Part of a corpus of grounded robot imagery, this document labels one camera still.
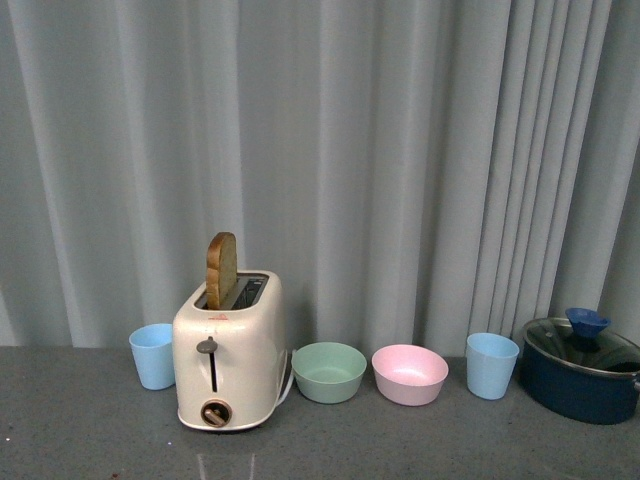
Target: light blue cup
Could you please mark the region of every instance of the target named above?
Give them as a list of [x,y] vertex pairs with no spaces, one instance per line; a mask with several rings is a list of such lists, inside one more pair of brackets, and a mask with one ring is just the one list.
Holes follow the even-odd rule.
[[129,336],[129,344],[140,383],[149,390],[162,390],[176,383],[173,370],[173,326],[155,323]]
[[467,387],[486,400],[504,397],[520,348],[494,333],[474,333],[467,338]]

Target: pot lid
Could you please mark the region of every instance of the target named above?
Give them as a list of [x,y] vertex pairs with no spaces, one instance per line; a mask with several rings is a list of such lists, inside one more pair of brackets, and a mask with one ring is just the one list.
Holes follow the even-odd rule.
[[609,331],[593,338],[578,335],[564,318],[530,321],[524,326],[524,340],[570,368],[605,376],[640,373],[640,347],[636,344]]

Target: bread slice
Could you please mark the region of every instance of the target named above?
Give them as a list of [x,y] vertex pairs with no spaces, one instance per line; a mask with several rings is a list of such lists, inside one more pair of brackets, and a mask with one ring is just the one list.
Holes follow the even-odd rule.
[[207,308],[220,310],[220,306],[238,280],[238,255],[233,233],[220,232],[207,251]]

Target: white toaster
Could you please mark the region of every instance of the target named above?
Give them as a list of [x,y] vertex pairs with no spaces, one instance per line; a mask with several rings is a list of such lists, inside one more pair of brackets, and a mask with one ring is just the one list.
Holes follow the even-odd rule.
[[238,271],[220,310],[203,283],[173,322],[178,417],[188,427],[243,430],[271,416],[287,370],[282,284],[266,271]]

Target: bowl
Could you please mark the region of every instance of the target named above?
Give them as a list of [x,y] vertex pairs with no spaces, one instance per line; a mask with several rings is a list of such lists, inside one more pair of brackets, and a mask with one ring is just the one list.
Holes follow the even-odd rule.
[[291,366],[305,397],[318,403],[340,403],[358,391],[367,359],[349,345],[319,342],[296,351]]
[[444,358],[417,345],[383,347],[371,363],[380,393],[400,405],[433,402],[449,374]]

